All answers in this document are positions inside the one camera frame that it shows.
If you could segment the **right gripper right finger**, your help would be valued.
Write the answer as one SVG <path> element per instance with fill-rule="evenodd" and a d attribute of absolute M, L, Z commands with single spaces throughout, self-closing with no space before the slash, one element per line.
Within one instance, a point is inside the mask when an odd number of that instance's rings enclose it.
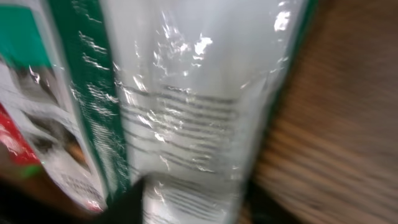
<path fill-rule="evenodd" d="M 302 224 L 255 182 L 248 182 L 245 202 L 249 204 L 252 224 Z"/>

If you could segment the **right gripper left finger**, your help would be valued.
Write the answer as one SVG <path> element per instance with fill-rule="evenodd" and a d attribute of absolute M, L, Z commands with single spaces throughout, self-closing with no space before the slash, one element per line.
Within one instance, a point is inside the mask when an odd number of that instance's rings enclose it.
<path fill-rule="evenodd" d="M 142 177 L 90 224 L 143 224 L 144 187 L 145 178 Z"/>

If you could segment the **green 3M gloves package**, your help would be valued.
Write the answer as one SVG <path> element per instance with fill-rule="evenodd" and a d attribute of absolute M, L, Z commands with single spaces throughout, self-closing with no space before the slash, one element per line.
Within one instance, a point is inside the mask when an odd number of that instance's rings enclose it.
<path fill-rule="evenodd" d="M 2 1 L 1 142 L 104 212 L 234 223 L 315 1 Z"/>

